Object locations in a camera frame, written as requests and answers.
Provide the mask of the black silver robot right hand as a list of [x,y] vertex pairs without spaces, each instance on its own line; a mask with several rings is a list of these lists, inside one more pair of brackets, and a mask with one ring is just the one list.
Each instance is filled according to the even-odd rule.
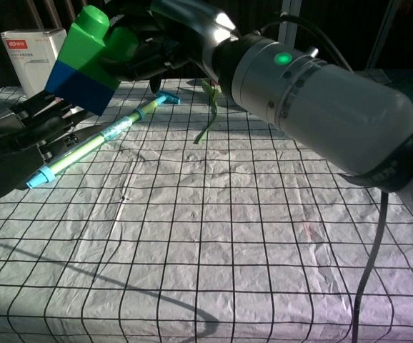
[[229,16],[205,1],[110,1],[104,12],[121,16],[112,28],[130,29],[138,47],[132,58],[106,57],[101,65],[120,81],[150,81],[153,93],[160,90],[164,72],[189,62],[218,82],[215,51],[238,38]]

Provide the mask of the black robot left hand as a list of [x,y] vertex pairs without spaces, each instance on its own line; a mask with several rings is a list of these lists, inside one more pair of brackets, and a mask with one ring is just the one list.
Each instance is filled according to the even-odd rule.
[[53,94],[41,91],[0,111],[0,198],[26,189],[40,168],[104,128],[76,129],[94,114],[73,109],[68,101],[56,102]]

